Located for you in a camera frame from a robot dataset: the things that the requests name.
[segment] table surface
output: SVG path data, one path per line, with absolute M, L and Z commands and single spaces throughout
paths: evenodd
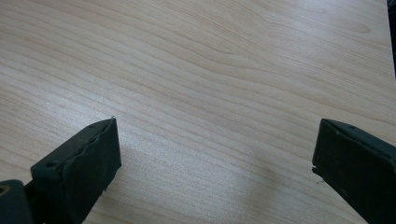
M 0 3 L 0 179 L 115 116 L 86 223 L 364 223 L 311 171 L 322 118 L 395 145 L 386 1 Z

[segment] wooden table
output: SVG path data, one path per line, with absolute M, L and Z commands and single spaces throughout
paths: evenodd
M 117 118 L 86 223 L 364 223 L 311 172 L 320 119 L 396 144 L 386 1 L 1 1 L 0 73 L 0 179 Z

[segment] light wood surface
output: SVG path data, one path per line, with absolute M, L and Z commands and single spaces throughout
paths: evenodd
M 311 172 L 321 118 L 396 145 L 382 0 L 0 2 L 0 179 L 115 116 L 86 223 L 365 223 Z

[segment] black plastic part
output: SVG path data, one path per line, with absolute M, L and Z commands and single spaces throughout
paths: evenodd
M 35 220 L 81 223 L 120 168 L 115 119 L 96 122 L 71 137 L 32 167 Z
M 313 158 L 320 175 L 369 223 L 396 223 L 396 147 L 323 119 Z
M 0 223 L 34 223 L 23 184 L 19 180 L 0 182 Z

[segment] screw hole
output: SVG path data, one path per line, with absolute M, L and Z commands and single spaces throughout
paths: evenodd
M 0 196 L 3 196 L 9 191 L 10 187 L 8 185 L 0 186 Z
M 49 161 L 49 162 L 47 162 L 46 167 L 48 167 L 48 168 L 54 167 L 54 166 L 56 166 L 57 164 L 58 164 L 57 161 Z

